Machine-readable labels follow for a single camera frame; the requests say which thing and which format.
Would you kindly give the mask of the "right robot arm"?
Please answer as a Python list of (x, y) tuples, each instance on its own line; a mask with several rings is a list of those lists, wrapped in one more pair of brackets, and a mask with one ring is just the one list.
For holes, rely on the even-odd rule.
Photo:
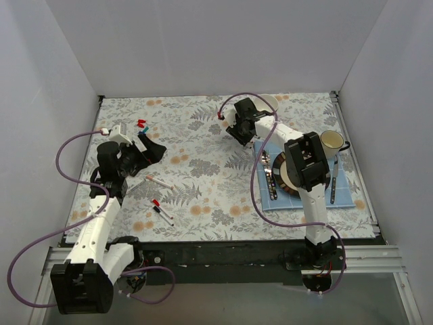
[(320, 137), (315, 132), (301, 133), (279, 120), (278, 113), (263, 96), (242, 92), (225, 100), (217, 111), (220, 121), (227, 122), (226, 132), (245, 146), (254, 137), (262, 138), (259, 154), (271, 142), (283, 150), (286, 173), (296, 187), (306, 221), (282, 224), (266, 218), (258, 209), (254, 197), (254, 176), (259, 158), (254, 160), (250, 177), (250, 196), (258, 216), (266, 223), (280, 228), (305, 228), (305, 259), (314, 269), (327, 265), (337, 251), (341, 239), (328, 223), (325, 184), (329, 165)]

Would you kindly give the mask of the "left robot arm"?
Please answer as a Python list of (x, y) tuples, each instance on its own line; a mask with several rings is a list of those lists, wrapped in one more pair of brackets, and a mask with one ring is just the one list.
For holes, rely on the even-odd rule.
[(89, 186), (90, 221), (83, 224), (74, 247), (50, 278), (62, 314), (107, 313), (114, 284), (125, 268), (138, 270), (144, 255), (129, 243), (107, 247), (112, 224), (120, 211), (131, 175), (123, 161), (138, 149), (122, 131), (111, 130), (108, 141), (97, 147), (98, 168)]

